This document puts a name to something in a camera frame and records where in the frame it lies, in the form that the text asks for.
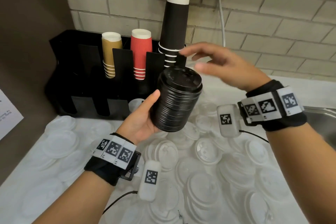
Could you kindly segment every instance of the red paper cup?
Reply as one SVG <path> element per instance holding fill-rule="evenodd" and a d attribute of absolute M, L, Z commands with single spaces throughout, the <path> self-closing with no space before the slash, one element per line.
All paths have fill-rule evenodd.
<path fill-rule="evenodd" d="M 152 33 L 146 29 L 134 29 L 131 36 L 133 51 L 134 76 L 138 80 L 145 78 L 146 54 L 152 52 Z"/>

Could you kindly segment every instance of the white power cord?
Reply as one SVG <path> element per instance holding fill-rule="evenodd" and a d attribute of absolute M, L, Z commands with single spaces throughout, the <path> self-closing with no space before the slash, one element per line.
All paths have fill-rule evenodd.
<path fill-rule="evenodd" d="M 219 14 L 220 14 L 220 22 L 222 24 L 222 40 L 223 40 L 223 47 L 225 47 L 225 23 L 223 17 L 223 8 L 222 8 L 222 0 L 218 0 L 219 3 Z"/>

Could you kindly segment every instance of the backsplash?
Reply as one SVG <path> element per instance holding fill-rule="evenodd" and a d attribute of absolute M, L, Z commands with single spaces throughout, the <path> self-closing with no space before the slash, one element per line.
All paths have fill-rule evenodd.
<path fill-rule="evenodd" d="M 165 0 L 68 0 L 76 29 L 160 38 Z M 217 0 L 190 0 L 186 43 L 222 44 Z M 226 45 L 268 75 L 336 82 L 336 0 L 222 0 Z"/>

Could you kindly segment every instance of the dark brown wall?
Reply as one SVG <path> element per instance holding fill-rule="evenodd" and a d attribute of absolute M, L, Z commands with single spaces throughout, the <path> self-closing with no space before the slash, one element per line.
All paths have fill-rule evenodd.
<path fill-rule="evenodd" d="M 67 0 L 0 0 L 0 89 L 24 119 L 0 141 L 0 184 L 56 114 L 44 86 L 56 60 L 48 40 L 74 28 Z"/>

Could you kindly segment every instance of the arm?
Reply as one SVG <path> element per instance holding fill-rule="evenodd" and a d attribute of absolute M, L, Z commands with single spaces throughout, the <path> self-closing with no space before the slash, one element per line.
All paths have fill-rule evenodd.
<path fill-rule="evenodd" d="M 117 133 L 137 145 L 158 132 L 149 118 L 149 109 L 159 96 L 159 90 L 151 94 Z M 113 191 L 105 180 L 85 171 L 33 224 L 97 224 Z"/>
<path fill-rule="evenodd" d="M 198 60 L 211 56 L 195 70 L 219 77 L 241 90 L 251 91 L 271 79 L 227 48 L 198 43 L 180 51 Z M 336 152 L 309 124 L 267 132 L 283 175 L 311 224 L 336 223 Z"/>

